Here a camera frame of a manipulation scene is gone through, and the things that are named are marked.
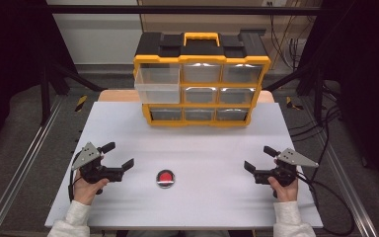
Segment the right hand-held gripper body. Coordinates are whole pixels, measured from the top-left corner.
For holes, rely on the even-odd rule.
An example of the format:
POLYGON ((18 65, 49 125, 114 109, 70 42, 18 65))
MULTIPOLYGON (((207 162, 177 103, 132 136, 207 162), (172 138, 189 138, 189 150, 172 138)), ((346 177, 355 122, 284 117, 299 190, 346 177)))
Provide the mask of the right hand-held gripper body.
POLYGON ((319 167, 317 162, 312 161, 291 148, 286 148, 277 157, 272 158, 276 159, 273 169, 268 171, 257 170, 253 175, 257 184, 268 185, 269 181, 267 179, 274 177, 282 186, 286 187, 296 179, 298 166, 319 167))

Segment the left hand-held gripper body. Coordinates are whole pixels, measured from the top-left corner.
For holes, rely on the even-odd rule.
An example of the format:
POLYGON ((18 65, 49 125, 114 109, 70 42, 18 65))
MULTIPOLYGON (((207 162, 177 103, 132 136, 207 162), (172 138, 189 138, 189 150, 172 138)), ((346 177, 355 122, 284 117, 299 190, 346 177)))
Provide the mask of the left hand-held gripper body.
POLYGON ((103 153, 92 142, 77 153, 72 164, 72 171, 80 170, 82 178, 90 184, 95 184, 101 179, 110 182, 121 182, 124 171, 121 168, 108 168, 102 164, 103 153))

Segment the person's right hand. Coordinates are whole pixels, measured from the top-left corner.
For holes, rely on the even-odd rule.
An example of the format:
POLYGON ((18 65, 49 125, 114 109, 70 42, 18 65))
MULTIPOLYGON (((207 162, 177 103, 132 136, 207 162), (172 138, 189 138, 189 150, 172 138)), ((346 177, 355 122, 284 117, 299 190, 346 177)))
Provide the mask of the person's right hand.
POLYGON ((284 187, 274 177, 267 179, 271 188, 276 191, 277 199, 280 202, 297 201, 298 197, 298 180, 295 179, 290 185, 284 187))

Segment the person's left hand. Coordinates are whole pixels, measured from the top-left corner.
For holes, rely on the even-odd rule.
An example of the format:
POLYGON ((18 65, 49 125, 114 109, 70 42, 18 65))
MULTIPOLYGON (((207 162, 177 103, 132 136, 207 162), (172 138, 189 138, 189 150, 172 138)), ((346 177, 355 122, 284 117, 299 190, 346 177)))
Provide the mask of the person's left hand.
POLYGON ((75 172, 73 183, 73 199, 85 205, 91 205, 97 192, 102 190, 109 183, 108 179, 101 179, 95 184, 87 183, 80 170, 75 172))

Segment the round red silver-rimmed tin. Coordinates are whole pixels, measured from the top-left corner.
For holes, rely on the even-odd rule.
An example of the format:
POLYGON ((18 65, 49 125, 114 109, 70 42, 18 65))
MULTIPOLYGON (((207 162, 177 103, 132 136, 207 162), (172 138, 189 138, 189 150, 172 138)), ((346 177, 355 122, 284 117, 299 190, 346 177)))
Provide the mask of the round red silver-rimmed tin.
POLYGON ((176 181, 171 170, 161 170, 156 176, 156 184, 162 189, 170 188, 176 181))

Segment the black yellow striped tape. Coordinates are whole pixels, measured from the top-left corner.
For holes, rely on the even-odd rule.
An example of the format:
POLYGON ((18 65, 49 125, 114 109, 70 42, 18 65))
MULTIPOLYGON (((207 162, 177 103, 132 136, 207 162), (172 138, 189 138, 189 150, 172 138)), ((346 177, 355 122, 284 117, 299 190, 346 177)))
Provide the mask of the black yellow striped tape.
POLYGON ((287 107, 288 109, 293 109, 293 110, 297 110, 297 111, 302 111, 302 110, 304 110, 304 107, 303 107, 303 106, 300 106, 300 105, 294 105, 290 97, 286 97, 286 107, 287 107))
POLYGON ((79 98, 78 103, 75 108, 75 112, 80 112, 82 110, 87 98, 88 97, 86 95, 83 95, 79 98))

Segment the black metal stand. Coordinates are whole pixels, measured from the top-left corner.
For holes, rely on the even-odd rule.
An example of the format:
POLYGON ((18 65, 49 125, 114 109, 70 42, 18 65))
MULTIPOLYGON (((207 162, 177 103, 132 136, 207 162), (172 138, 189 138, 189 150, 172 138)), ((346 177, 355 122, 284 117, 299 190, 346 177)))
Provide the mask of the black metal stand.
POLYGON ((50 97, 49 85, 52 85, 58 95, 66 95, 70 87, 65 82, 64 78, 68 77, 85 86, 86 88, 95 91, 104 91, 100 87, 89 80, 80 76, 77 72, 67 69, 57 63, 47 63, 40 70, 40 93, 41 93, 41 125, 46 124, 50 118, 50 97))
POLYGON ((296 93, 299 96, 307 96, 311 91, 314 91, 313 117, 318 125, 322 125, 323 71, 319 63, 308 62, 291 74, 266 86, 265 90, 273 92, 294 79, 300 80, 296 88, 296 93))

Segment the clear plastic drawer bin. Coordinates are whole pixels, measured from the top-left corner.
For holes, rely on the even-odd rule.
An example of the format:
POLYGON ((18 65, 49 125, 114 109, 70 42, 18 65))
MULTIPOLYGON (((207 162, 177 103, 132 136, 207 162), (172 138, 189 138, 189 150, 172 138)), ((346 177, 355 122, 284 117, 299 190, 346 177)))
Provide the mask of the clear plastic drawer bin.
POLYGON ((135 74, 134 89, 143 104, 178 104, 180 74, 178 64, 141 64, 135 74))

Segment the set of clear organizer drawers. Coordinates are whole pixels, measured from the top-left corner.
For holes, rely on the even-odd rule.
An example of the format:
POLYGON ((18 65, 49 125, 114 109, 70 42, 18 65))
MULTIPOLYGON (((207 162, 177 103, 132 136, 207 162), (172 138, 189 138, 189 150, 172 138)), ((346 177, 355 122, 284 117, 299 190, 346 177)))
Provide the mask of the set of clear organizer drawers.
POLYGON ((153 125, 243 126, 250 123, 265 74, 263 64, 192 62, 180 66, 180 102, 143 104, 153 125))

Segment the black curtain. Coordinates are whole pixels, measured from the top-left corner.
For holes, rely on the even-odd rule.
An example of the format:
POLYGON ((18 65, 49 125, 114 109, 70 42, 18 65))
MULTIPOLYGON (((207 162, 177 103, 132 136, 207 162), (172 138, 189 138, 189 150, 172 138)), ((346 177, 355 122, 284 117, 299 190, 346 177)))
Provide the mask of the black curtain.
POLYGON ((42 51, 76 70, 46 0, 0 0, 0 130, 11 98, 39 84, 42 51))
POLYGON ((341 85, 341 108, 358 147, 379 171, 379 0, 323 0, 301 62, 326 36, 324 78, 341 85))

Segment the yellow black organizer cabinet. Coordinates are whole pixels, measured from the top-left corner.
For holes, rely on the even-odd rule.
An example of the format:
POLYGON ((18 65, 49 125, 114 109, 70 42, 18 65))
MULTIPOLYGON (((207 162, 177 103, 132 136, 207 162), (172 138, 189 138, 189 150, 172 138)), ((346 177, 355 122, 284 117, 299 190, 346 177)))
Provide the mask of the yellow black organizer cabinet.
POLYGON ((271 60, 259 34, 241 31, 236 35, 145 33, 133 58, 133 76, 141 64, 182 64, 192 62, 254 63, 269 70, 271 60))

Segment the aluminium rail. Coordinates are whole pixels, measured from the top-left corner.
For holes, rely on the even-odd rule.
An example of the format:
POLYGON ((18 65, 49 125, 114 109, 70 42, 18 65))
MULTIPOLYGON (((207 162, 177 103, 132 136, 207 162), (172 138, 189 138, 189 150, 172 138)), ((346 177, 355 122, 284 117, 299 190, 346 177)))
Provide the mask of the aluminium rail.
POLYGON ((330 142, 325 149, 328 156, 328 163, 337 180, 341 193, 351 210, 354 222, 362 237, 379 237, 375 226, 369 217, 351 179, 343 168, 335 149, 330 142))
POLYGON ((46 122, 41 125, 31 142, 28 150, 26 151, 20 165, 18 166, 15 174, 9 182, 5 192, 0 197, 0 227, 11 208, 23 182, 30 172, 31 167, 36 161, 38 154, 44 144, 48 133, 50 132, 55 119, 57 118, 60 109, 66 100, 65 96, 56 96, 50 109, 50 114, 46 122))

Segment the black horizontal frame bar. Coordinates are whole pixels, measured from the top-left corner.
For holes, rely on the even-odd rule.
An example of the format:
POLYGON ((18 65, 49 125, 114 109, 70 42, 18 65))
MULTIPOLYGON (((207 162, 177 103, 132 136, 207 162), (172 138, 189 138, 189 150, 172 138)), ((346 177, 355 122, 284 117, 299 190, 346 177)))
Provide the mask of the black horizontal frame bar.
POLYGON ((185 14, 185 15, 280 15, 318 16, 320 7, 231 7, 231 6, 129 6, 49 5, 53 14, 185 14))

